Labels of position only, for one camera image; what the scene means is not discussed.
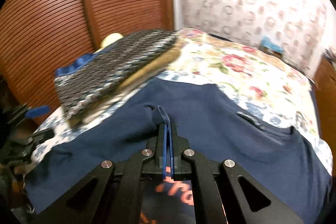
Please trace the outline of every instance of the blue cloth on bed edge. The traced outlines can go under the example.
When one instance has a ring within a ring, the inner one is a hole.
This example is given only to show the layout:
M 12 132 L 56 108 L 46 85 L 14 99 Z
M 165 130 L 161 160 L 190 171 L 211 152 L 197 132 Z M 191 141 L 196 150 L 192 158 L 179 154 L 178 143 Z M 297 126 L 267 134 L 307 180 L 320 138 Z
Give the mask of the blue cloth on bed edge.
M 331 177 L 299 132 L 293 127 L 276 128 L 258 119 L 266 127 L 265 131 L 259 130 L 236 114 L 246 111 L 216 85 L 158 78 L 104 122 L 47 153 L 26 177 L 26 190 L 36 212 L 49 206 L 103 160 L 126 160 L 143 149 L 155 132 L 152 112 L 158 105 L 176 123 L 178 134 L 189 140 L 192 149 L 211 160 L 233 159 L 305 223 L 314 223 L 330 191 Z M 178 193 L 167 195 L 167 186 L 161 190 L 154 195 L 156 204 L 161 204 L 160 198 L 178 200 Z M 172 208 L 154 207 L 151 200 L 146 193 L 142 211 L 148 219 L 169 223 L 164 216 L 170 215 L 171 221 L 178 211 L 185 216 L 184 223 L 194 223 L 190 216 L 192 206 L 181 203 Z

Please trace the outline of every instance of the bed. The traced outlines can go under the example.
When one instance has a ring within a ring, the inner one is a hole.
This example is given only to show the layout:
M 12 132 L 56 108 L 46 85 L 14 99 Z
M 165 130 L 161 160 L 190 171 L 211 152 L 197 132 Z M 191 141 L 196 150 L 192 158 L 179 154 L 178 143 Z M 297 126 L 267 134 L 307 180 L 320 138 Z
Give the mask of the bed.
M 331 175 L 331 150 L 319 137 L 318 120 L 311 97 L 312 87 L 304 75 L 276 57 L 248 46 L 214 38 L 196 29 L 184 28 L 179 31 L 178 38 L 183 44 L 180 57 L 158 74 L 157 78 L 195 85 L 216 84 L 221 92 L 242 109 L 264 122 L 277 128 L 294 126 L 309 141 L 318 159 Z M 117 102 L 96 113 L 93 121 L 81 124 L 76 129 L 69 127 L 63 110 L 59 107 L 37 129 L 39 131 L 52 127 L 55 137 L 36 148 L 32 155 L 33 164 L 29 169 L 41 162 L 52 147 L 70 142 L 112 116 L 151 81 L 149 79 L 130 91 Z M 165 184 L 173 186 L 167 190 Z M 155 191 L 166 192 L 168 196 L 178 195 L 187 205 L 187 210 L 193 210 L 188 183 L 176 186 L 168 177 L 164 183 L 155 186 Z M 144 211 L 141 221 L 155 223 Z

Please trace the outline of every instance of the folded blanket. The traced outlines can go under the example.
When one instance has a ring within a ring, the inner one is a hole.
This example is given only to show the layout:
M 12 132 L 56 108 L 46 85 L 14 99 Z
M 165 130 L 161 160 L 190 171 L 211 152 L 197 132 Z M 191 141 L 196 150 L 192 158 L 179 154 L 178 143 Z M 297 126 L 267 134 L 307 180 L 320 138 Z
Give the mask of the folded blanket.
M 170 49 L 175 40 L 173 32 L 139 31 L 58 69 L 54 83 L 66 119 L 83 113 L 115 90 L 130 75 Z
M 125 98 L 132 90 L 143 84 L 150 77 L 165 70 L 171 62 L 179 57 L 180 49 L 181 43 L 177 40 L 171 49 L 160 55 L 151 63 L 145 65 L 145 67 L 141 68 L 136 73 L 132 74 L 124 82 L 122 82 L 116 90 L 93 103 L 82 114 L 72 116 L 72 118 L 68 120 L 70 127 L 75 126 L 80 121 L 84 124 L 92 122 L 100 114 L 104 113 L 111 105 Z

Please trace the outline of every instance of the silver rivet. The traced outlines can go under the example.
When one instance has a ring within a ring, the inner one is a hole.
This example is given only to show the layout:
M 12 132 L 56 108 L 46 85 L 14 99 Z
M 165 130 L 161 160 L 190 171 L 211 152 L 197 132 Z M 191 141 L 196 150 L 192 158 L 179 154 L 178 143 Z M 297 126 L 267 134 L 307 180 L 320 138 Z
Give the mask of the silver rivet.
M 224 161 L 224 164 L 225 166 L 230 167 L 230 168 L 235 166 L 235 162 L 233 160 L 226 160 Z
M 112 166 L 112 161 L 110 161 L 110 160 L 104 160 L 101 163 L 101 167 L 103 167 L 103 168 L 110 168 L 111 166 Z
M 141 152 L 141 154 L 144 155 L 144 156 L 150 156 L 152 154 L 152 151 L 150 149 L 144 149 Z
M 195 151 L 192 150 L 192 149 L 186 149 L 186 150 L 184 151 L 184 154 L 185 154 L 186 156 L 193 156 L 193 155 L 195 154 Z

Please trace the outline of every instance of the wooden furniture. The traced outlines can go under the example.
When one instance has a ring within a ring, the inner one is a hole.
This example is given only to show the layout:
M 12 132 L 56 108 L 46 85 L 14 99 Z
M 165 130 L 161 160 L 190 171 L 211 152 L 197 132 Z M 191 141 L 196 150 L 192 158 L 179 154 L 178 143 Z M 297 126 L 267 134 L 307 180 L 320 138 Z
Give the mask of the wooden furniture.
M 331 148 L 334 157 L 333 175 L 336 175 L 336 71 L 322 57 L 314 76 L 315 95 L 320 116 L 322 139 Z
M 111 33 L 152 28 L 174 29 L 173 0 L 6 0 L 0 72 L 20 104 L 54 111 L 57 68 L 94 52 Z

